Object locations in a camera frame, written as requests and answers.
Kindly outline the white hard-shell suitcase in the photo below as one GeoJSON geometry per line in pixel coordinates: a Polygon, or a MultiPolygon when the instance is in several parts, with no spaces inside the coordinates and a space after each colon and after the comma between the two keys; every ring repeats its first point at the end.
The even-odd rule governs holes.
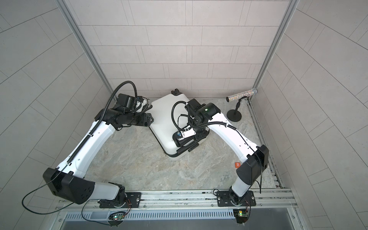
{"type": "Polygon", "coordinates": [[[189,126],[184,104],[179,104],[174,110],[173,117],[176,119],[174,124],[172,121],[171,111],[174,104],[178,101],[188,102],[189,99],[178,89],[171,91],[170,94],[152,102],[152,109],[149,111],[154,118],[154,122],[150,125],[155,138],[161,145],[164,153],[172,160],[178,160],[188,152],[192,151],[204,142],[205,139],[188,147],[179,148],[173,141],[173,134],[178,131],[177,126],[182,129],[189,126]]]}

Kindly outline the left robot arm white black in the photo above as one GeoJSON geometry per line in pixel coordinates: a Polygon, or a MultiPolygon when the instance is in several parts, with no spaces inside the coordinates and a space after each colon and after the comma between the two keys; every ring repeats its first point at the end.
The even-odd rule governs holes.
{"type": "Polygon", "coordinates": [[[83,140],[55,169],[43,174],[53,195],[75,204],[100,200],[104,205],[121,207],[126,204],[125,187],[116,183],[97,183],[85,179],[87,170],[108,138],[124,127],[149,127],[154,121],[150,113],[102,109],[83,140]]]}

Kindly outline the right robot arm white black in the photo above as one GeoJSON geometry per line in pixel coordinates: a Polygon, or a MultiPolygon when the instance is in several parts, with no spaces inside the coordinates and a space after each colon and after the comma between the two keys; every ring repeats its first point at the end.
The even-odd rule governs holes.
{"type": "Polygon", "coordinates": [[[268,148],[265,145],[257,146],[248,140],[213,103],[199,104],[195,99],[189,102],[178,101],[172,107],[171,119],[183,138],[190,130],[199,132],[208,127],[231,147],[241,165],[236,169],[237,178],[229,189],[229,198],[236,206],[244,203],[245,194],[267,168],[268,148]],[[174,110],[179,104],[184,104],[187,111],[188,127],[185,128],[180,128],[174,119],[174,110]]]}

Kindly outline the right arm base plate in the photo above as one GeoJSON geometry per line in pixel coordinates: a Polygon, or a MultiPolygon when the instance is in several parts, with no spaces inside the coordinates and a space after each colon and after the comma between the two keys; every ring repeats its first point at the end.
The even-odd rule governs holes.
{"type": "Polygon", "coordinates": [[[217,191],[213,193],[217,197],[219,207],[254,207],[256,206],[253,191],[248,190],[243,196],[237,196],[232,191],[217,191]]]}

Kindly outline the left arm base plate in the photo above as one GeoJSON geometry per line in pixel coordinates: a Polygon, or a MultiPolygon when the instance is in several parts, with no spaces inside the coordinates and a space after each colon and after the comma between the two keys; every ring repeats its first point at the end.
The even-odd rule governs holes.
{"type": "Polygon", "coordinates": [[[98,201],[101,209],[138,208],[141,200],[141,192],[127,192],[118,194],[114,200],[101,199],[98,201]]]}

